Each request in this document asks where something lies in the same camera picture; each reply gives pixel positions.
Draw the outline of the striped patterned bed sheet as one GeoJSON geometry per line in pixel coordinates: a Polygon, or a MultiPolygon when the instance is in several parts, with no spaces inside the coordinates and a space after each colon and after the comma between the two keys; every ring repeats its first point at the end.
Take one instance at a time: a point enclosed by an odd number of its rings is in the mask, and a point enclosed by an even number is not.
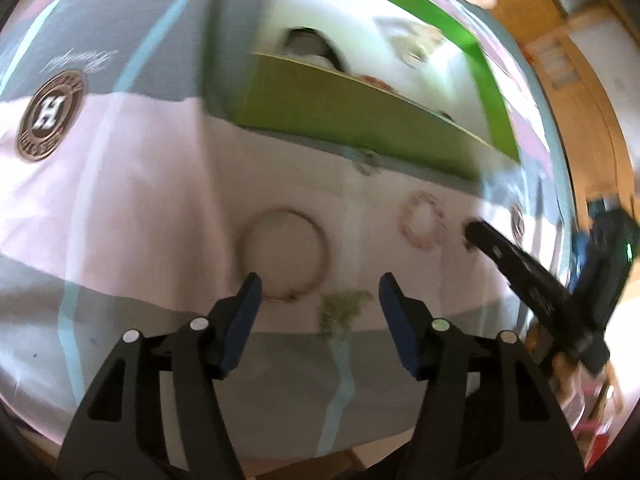
{"type": "Polygon", "coordinates": [[[510,35],[463,0],[430,0],[474,34],[520,163],[477,181],[364,148],[235,125],[213,102],[213,0],[30,0],[1,34],[1,397],[61,444],[118,337],[170,332],[235,293],[236,239],[269,207],[329,237],[320,288],[262,300],[239,368],[217,388],[242,460],[341,452],[412,427],[423,394],[378,303],[395,274],[462,330],[529,314],[464,244],[482,218],[559,278],[574,210],[541,88],[510,35]],[[319,337],[323,295],[373,299],[344,344],[319,337]]]}

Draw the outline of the thin metal bangle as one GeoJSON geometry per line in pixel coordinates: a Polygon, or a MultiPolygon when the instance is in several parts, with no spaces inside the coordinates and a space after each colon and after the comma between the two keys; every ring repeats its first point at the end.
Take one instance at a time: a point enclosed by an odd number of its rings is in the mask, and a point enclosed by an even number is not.
{"type": "Polygon", "coordinates": [[[329,274],[329,237],[314,218],[292,207],[254,214],[236,239],[238,273],[262,278],[262,298],[295,304],[316,292],[329,274]]]}

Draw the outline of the green bead cluster jewelry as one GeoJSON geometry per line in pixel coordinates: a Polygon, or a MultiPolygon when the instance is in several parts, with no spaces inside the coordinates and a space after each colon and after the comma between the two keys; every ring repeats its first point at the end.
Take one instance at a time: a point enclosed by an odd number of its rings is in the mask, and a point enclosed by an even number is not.
{"type": "Polygon", "coordinates": [[[319,337],[324,342],[344,344],[352,332],[352,324],[372,299],[370,292],[358,289],[323,295],[319,314],[319,337]]]}

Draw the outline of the green cardboard box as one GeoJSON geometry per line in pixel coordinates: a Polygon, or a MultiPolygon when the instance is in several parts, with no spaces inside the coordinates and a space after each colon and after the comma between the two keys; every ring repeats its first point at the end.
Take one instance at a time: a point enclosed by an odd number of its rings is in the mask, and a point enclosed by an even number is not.
{"type": "Polygon", "coordinates": [[[290,134],[477,181],[520,163],[506,103],[484,50],[430,0],[213,0],[207,89],[235,125],[290,134]],[[394,53],[378,18],[438,27],[421,67],[394,53]],[[291,28],[317,29],[348,73],[279,52],[291,28]]]}

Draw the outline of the wooden wardrobe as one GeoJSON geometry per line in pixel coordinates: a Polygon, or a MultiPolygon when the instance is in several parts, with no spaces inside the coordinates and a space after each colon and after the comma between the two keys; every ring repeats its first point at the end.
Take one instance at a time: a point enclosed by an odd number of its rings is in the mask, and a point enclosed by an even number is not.
{"type": "Polygon", "coordinates": [[[496,0],[492,16],[544,89],[579,229],[605,200],[639,214],[639,24],[620,0],[496,0]]]}

